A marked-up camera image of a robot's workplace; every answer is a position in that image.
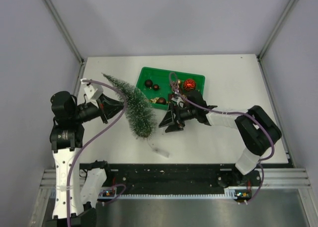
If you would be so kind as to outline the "large red glitter bauble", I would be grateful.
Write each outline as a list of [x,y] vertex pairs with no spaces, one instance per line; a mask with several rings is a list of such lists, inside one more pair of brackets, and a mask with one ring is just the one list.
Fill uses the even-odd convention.
[[184,91],[192,91],[192,90],[195,90],[196,89],[196,81],[194,79],[186,79],[183,84],[182,84],[182,89]]

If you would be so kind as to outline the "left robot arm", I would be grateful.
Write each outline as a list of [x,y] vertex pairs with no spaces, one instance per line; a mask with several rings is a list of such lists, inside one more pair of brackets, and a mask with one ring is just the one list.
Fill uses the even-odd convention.
[[97,223],[96,203],[101,188],[111,183],[113,174],[106,161],[80,166],[83,150],[83,123],[100,117],[103,123],[121,114],[123,102],[105,96],[101,91],[93,96],[96,104],[77,104],[77,98],[67,91],[54,94],[51,109],[54,125],[50,143],[56,168],[55,207],[49,227],[94,227]]

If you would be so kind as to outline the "small green christmas tree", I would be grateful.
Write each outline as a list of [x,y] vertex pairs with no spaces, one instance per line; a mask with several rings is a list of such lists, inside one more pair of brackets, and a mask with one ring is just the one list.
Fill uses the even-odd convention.
[[130,130],[135,137],[150,138],[156,130],[157,121],[154,109],[144,93],[124,80],[107,74],[103,74],[103,76],[125,96],[127,101],[125,114]]

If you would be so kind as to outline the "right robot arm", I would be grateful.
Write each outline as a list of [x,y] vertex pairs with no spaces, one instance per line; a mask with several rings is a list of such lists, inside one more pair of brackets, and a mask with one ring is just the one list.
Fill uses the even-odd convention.
[[166,133],[179,132],[184,129],[185,122],[192,119],[209,127],[236,129],[241,136],[245,148],[240,158],[231,171],[218,175],[218,185],[223,188],[248,182],[250,172],[264,160],[264,153],[268,149],[274,153],[274,145],[282,137],[280,129],[262,107],[255,105],[246,112],[220,111],[216,105],[207,105],[197,90],[172,95],[159,128],[165,128]]

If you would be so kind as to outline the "gold ribbed ornament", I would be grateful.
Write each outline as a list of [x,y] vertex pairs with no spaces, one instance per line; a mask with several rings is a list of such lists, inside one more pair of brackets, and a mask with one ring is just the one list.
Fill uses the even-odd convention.
[[153,99],[150,99],[150,102],[151,102],[151,103],[156,103],[158,99],[159,99],[158,97],[153,98]]

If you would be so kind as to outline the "right aluminium frame post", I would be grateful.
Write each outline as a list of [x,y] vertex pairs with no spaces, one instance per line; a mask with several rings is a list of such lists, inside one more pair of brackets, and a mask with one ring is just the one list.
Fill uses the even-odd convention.
[[282,13],[280,14],[278,20],[276,21],[273,29],[271,30],[266,42],[264,43],[262,49],[257,55],[257,59],[259,62],[263,60],[263,58],[268,53],[268,50],[271,48],[272,44],[274,43],[276,37],[282,30],[285,22],[287,21],[288,17],[291,15],[294,7],[296,6],[299,0],[288,0],[286,6],[284,7]]

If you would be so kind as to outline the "left aluminium frame post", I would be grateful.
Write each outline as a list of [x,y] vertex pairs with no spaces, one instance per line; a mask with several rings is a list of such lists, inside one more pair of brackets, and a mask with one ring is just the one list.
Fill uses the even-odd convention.
[[67,27],[65,26],[61,16],[59,15],[56,7],[54,6],[52,0],[42,0],[46,8],[48,9],[53,21],[55,22],[60,34],[62,35],[63,39],[65,40],[68,48],[75,56],[76,60],[80,65],[84,63],[84,58],[80,54],[78,48],[76,47],[74,40],[72,39]]

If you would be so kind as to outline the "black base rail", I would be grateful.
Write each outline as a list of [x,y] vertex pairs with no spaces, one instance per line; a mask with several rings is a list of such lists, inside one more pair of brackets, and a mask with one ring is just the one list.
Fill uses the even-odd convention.
[[125,184],[126,187],[154,190],[224,189],[257,187],[257,170],[242,175],[232,164],[108,164],[103,187]]

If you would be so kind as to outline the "clear battery box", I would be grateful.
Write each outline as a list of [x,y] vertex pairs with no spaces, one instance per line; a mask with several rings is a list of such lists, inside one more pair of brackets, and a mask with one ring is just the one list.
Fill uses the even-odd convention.
[[165,151],[165,150],[162,150],[162,149],[159,149],[159,148],[152,148],[153,152],[165,157],[165,158],[169,158],[170,156],[170,153]]

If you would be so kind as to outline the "aluminium frame post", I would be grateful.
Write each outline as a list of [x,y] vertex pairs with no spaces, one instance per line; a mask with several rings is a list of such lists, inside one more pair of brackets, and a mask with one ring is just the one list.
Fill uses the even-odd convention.
[[276,37],[282,30],[285,22],[287,21],[288,17],[291,15],[294,7],[296,6],[299,0],[288,0],[286,6],[284,7],[282,13],[280,14],[278,20],[276,21],[273,29],[271,30],[266,42],[264,43],[262,49],[257,55],[257,59],[259,62],[263,60],[263,58],[268,53],[268,50],[271,48],[272,44],[274,43]]
[[84,58],[80,54],[78,48],[76,47],[74,40],[72,39],[67,27],[65,26],[61,16],[59,15],[56,7],[54,6],[52,0],[42,0],[46,8],[48,9],[53,21],[55,22],[60,34],[62,35],[63,39],[65,40],[68,48],[75,56],[76,60],[80,65],[84,63]]

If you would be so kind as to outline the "green plastic tray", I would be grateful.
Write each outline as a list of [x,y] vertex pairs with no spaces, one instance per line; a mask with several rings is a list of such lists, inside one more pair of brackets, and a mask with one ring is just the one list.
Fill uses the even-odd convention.
[[[136,87],[140,89],[151,103],[152,107],[159,110],[167,110],[169,95],[172,94],[172,88],[169,83],[169,74],[171,70],[156,69],[150,67],[143,67],[140,71]],[[191,73],[183,73],[174,71],[179,80],[182,82],[187,79],[193,79],[196,83],[196,90],[203,94],[205,85],[205,76]],[[146,86],[146,81],[151,80],[153,85],[158,85],[159,89],[154,90],[153,87]],[[153,103],[152,100],[156,98],[164,98],[167,104]]]

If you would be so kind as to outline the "brown bauble near front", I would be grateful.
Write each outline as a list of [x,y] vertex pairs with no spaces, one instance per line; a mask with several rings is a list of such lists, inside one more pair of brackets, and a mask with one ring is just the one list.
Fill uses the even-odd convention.
[[163,98],[163,97],[160,97],[160,98],[157,100],[157,104],[166,105],[166,99]]

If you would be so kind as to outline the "large brown matte bauble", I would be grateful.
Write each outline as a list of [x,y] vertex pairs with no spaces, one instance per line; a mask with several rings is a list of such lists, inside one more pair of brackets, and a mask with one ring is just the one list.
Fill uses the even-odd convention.
[[145,87],[147,88],[152,88],[153,86],[153,82],[150,79],[146,80],[144,84],[145,84]]

